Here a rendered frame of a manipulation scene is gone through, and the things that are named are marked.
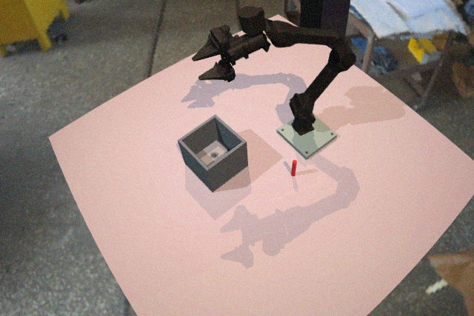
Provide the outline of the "red peg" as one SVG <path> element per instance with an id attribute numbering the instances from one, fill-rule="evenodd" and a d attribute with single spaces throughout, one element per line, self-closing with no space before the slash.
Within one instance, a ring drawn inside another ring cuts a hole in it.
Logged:
<path id="1" fill-rule="evenodd" d="M 297 165 L 297 161 L 293 161 L 292 172 L 291 172 L 292 176 L 296 175 L 296 165 Z"/>

